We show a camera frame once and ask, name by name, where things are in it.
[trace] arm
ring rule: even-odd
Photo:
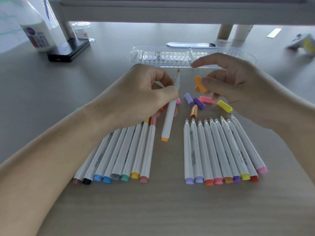
[[[137,65],[0,165],[0,235],[35,236],[57,197],[102,138],[142,122],[176,99],[172,84],[166,71]]]
[[[201,79],[213,98],[225,97],[239,114],[272,129],[288,145],[315,183],[315,106],[301,99],[252,64],[224,54],[196,60],[192,67],[217,64]]]

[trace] purple logo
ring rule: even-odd
[[[26,31],[30,34],[30,35],[34,35],[35,31],[31,28],[31,27],[26,27]]]

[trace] white pen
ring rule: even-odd
[[[85,185],[89,185],[91,184],[94,174],[100,164],[100,161],[103,158],[104,152],[106,151],[106,148],[111,140],[113,136],[113,133],[108,134],[106,137],[103,138],[102,142],[100,143],[99,148],[97,149],[94,158],[89,166],[89,168],[87,169],[83,181],[82,183]]]
[[[85,160],[85,162],[82,164],[82,166],[78,169],[78,171],[76,172],[76,174],[73,177],[72,182],[76,185],[79,185],[82,183],[82,180],[84,178],[84,175],[87,171],[87,169],[89,168],[93,157],[95,156],[95,153],[97,151],[97,149],[99,148],[100,144],[97,145],[97,147],[94,148],[94,150],[89,154],[88,158]]]
[[[207,142],[206,137],[204,135],[202,122],[200,119],[198,121],[197,131],[204,182],[207,186],[213,186],[213,175],[211,170]]]
[[[210,164],[211,164],[211,169],[212,169],[212,174],[213,174],[213,181],[215,184],[222,185],[223,184],[223,177],[222,173],[220,170],[220,164],[218,161],[218,157],[215,151],[215,144],[213,142],[212,134],[211,134],[211,129],[208,124],[207,119],[204,120],[203,124],[204,128],[204,135],[206,137],[206,142],[207,142],[207,149],[209,153],[209,158],[210,158]]]
[[[117,144],[115,146],[115,149],[113,151],[113,154],[111,156],[111,159],[108,163],[108,166],[105,170],[105,173],[104,173],[104,178],[103,178],[103,182],[104,183],[110,183],[112,181],[112,171],[113,171],[113,168],[114,168],[114,165],[115,165],[115,162],[117,160],[117,156],[119,154],[119,151],[120,151],[120,148],[121,148],[121,145],[123,144],[124,142],[124,138],[125,138],[125,135],[126,135],[126,132],[127,132],[127,127],[123,128],[121,130],[121,133],[120,133],[120,136],[118,138],[118,141],[117,141]]]
[[[135,156],[136,156],[136,151],[137,151],[137,146],[138,146],[139,139],[140,139],[141,129],[142,129],[142,123],[137,124],[136,129],[135,129],[135,133],[132,137],[132,141],[130,144],[126,163],[124,165],[123,172],[121,175],[122,181],[128,181],[130,178],[131,168],[132,168],[132,165],[134,163]]]
[[[225,127],[223,128],[223,131],[225,133],[227,142],[229,143],[229,146],[230,146],[234,161],[236,163],[236,166],[238,168],[238,172],[241,176],[241,179],[243,181],[250,180],[250,173],[249,173],[247,166],[243,160],[243,157],[240,153],[240,150],[238,149],[238,146],[236,144],[236,141],[234,139],[232,131],[231,131],[231,129],[230,129],[230,127],[226,121],[225,121],[224,125],[225,125]]]
[[[251,143],[250,139],[248,138],[248,136],[246,135],[244,129],[242,128],[241,124],[238,122],[238,120],[231,114],[230,115],[231,118],[231,122],[234,124],[243,144],[244,147],[251,159],[251,161],[253,162],[256,170],[258,171],[258,173],[260,174],[264,174],[267,173],[267,168],[266,165],[264,164],[264,162],[262,161],[262,159],[260,158],[258,152],[256,151],[254,145]]]
[[[227,123],[228,123],[228,125],[229,125],[229,127],[230,127],[230,129],[232,131],[232,134],[234,136],[236,144],[238,145],[238,149],[240,150],[241,155],[243,157],[243,160],[244,160],[244,162],[245,162],[245,164],[247,166],[247,169],[248,169],[248,171],[250,173],[250,181],[251,182],[258,182],[259,178],[258,178],[257,171],[255,170],[255,167],[254,167],[252,161],[250,160],[249,155],[247,154],[247,151],[246,151],[246,149],[245,149],[245,147],[244,147],[244,145],[242,143],[241,138],[239,137],[238,132],[235,129],[234,124],[231,122],[230,119],[227,120]]]
[[[142,161],[142,166],[141,166],[141,171],[140,171],[139,181],[141,183],[147,183],[149,180],[156,124],[157,124],[157,117],[152,116],[150,119],[147,143],[146,143],[146,148],[144,150],[143,161]]]
[[[225,183],[233,183],[233,175],[229,166],[229,162],[227,160],[224,147],[222,144],[222,140],[218,131],[217,125],[210,118],[210,129],[213,136],[213,141],[215,144],[215,150],[218,155],[218,159],[220,162],[221,172]]]
[[[179,69],[178,69],[177,74],[175,76],[175,80],[174,80],[174,86],[177,88],[177,90],[179,90],[179,85],[180,85],[180,77],[179,77]],[[162,130],[162,141],[164,142],[168,141],[169,135],[171,133],[174,112],[175,112],[175,107],[176,107],[176,100],[177,99],[168,103],[164,126]]]
[[[150,122],[150,118],[145,120],[143,122],[143,125],[142,125],[142,130],[141,130],[141,134],[140,134],[139,143],[137,146],[136,156],[135,156],[134,164],[132,165],[132,170],[131,170],[131,176],[130,177],[133,179],[139,179],[139,176],[140,176],[140,170],[141,170],[141,166],[142,166],[144,148],[145,148],[146,142],[147,142],[149,122]]]
[[[120,136],[122,129],[117,129],[116,131],[114,131],[114,134],[108,144],[108,147],[106,148],[106,151],[104,153],[104,156],[102,158],[102,160],[100,161],[100,164],[95,172],[94,178],[93,180],[95,181],[102,181],[105,170],[108,166],[109,160],[112,157],[113,151],[115,149],[115,146],[117,144],[118,138]]]
[[[128,127],[127,129],[124,141],[120,147],[120,151],[119,151],[119,154],[117,156],[117,159],[116,159],[113,171],[112,171],[111,178],[113,180],[119,180],[123,172],[123,168],[124,168],[127,154],[129,151],[129,147],[132,141],[132,136],[134,135],[134,132],[135,132],[135,128],[136,126],[132,126],[132,127]]]
[[[236,182],[236,183],[242,182],[241,177],[240,177],[239,172],[238,172],[238,169],[237,169],[237,166],[235,164],[229,143],[227,142],[226,136],[223,132],[222,126],[218,121],[216,121],[215,124],[218,128],[219,135],[220,135],[220,138],[222,141],[222,145],[223,145],[223,148],[225,151],[225,155],[226,155],[227,161],[229,163],[229,166],[230,166],[230,169],[231,169],[231,172],[233,175],[233,182]]]
[[[186,184],[193,185],[195,176],[192,167],[190,126],[188,123],[188,119],[186,119],[184,125],[184,169]]]
[[[194,169],[195,182],[203,183],[203,171],[201,165],[201,157],[198,142],[198,133],[195,119],[192,118],[190,124],[190,141],[191,141],[191,154],[192,154],[192,166]]]

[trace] yellow marker end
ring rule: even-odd
[[[149,124],[150,123],[150,118],[144,121],[145,123]]]
[[[217,105],[219,105],[227,113],[230,113],[233,110],[233,108],[230,105],[224,103],[222,100],[219,100],[217,102]]]
[[[199,75],[194,78],[194,81],[195,81],[196,85],[198,86],[199,90],[202,93],[204,93],[205,91],[207,91],[207,89],[201,84],[200,80],[201,80],[201,78]]]
[[[140,174],[138,174],[137,172],[132,172],[130,177],[132,179],[139,179],[139,176],[140,176]]]
[[[241,174],[242,181],[248,181],[250,180],[250,175],[249,174]]]

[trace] tabletop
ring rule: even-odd
[[[315,103],[315,61],[302,50],[285,49],[296,34],[315,34],[315,28],[287,26],[269,39],[275,26],[254,26],[245,42],[228,44],[215,39],[219,25],[93,23],[92,28],[96,41],[72,63],[50,63],[28,42],[0,55],[0,163],[128,71],[134,46],[181,41],[243,47],[257,56],[260,68]],[[175,76],[175,69],[167,71]],[[185,184],[183,126],[191,107],[184,94],[199,96],[193,91],[193,77],[209,71],[180,72],[182,104],[167,143],[160,140],[165,112],[158,118],[147,184],[133,179],[110,185],[69,184],[38,236],[314,235],[314,185],[279,136],[236,112],[269,173],[258,183]],[[211,106],[198,117],[220,114]]]

